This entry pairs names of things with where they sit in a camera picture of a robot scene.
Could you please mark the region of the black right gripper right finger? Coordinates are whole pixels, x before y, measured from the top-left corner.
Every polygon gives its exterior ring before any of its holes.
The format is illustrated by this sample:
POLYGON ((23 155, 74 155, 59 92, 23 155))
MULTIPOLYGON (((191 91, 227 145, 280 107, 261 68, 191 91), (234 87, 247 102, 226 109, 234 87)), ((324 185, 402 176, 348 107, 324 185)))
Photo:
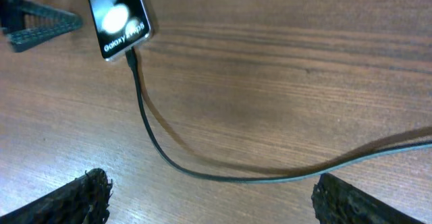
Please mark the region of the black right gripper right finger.
POLYGON ((422 224, 329 173, 320 176, 311 200, 321 224, 422 224))

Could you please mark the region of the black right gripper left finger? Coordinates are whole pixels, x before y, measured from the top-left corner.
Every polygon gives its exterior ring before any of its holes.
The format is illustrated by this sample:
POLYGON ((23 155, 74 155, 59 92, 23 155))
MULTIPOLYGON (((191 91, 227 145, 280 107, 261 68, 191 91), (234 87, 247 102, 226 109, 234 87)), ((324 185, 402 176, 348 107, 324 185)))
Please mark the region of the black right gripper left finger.
POLYGON ((113 181, 100 168, 1 217, 3 224, 104 224, 110 212, 113 181))

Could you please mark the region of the black smartphone with bubble wallpaper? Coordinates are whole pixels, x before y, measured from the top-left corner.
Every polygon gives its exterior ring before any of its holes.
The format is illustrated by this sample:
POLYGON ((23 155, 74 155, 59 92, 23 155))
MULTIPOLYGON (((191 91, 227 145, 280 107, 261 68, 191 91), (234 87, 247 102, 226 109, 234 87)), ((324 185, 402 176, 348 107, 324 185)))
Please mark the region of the black smartphone with bubble wallpaper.
POLYGON ((101 56, 111 61, 153 35, 144 0, 88 0, 101 56))

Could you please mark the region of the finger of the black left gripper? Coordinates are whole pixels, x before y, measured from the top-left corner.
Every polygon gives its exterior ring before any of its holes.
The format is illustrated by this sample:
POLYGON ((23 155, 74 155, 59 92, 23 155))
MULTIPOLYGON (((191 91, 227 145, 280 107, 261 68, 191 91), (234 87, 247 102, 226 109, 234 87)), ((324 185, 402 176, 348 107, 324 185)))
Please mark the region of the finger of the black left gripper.
POLYGON ((81 27, 77 14, 27 0, 1 0, 1 31, 16 53, 81 27))

